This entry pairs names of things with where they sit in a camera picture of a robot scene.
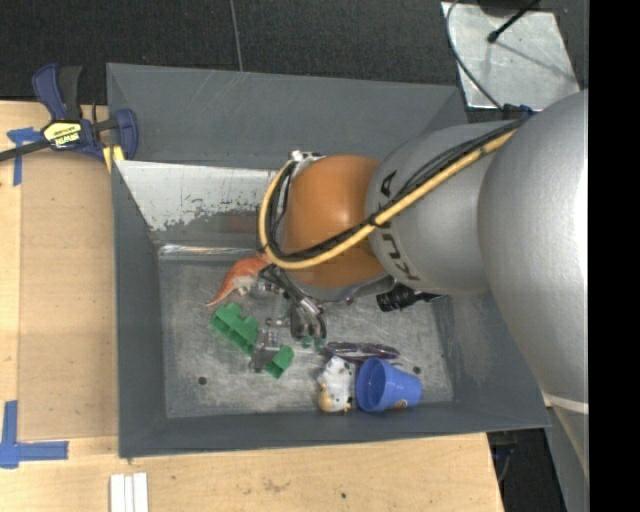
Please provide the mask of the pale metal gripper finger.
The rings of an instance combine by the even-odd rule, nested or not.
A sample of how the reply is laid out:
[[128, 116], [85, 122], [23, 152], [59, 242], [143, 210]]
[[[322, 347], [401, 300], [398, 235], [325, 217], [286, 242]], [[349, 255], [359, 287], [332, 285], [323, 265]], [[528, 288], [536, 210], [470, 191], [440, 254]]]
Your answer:
[[270, 282], [261, 281], [257, 287], [259, 310], [267, 326], [276, 325], [282, 316], [283, 296], [281, 289]]
[[273, 361], [280, 351], [280, 336], [275, 329], [262, 329], [257, 338], [251, 355], [251, 370], [262, 372]]

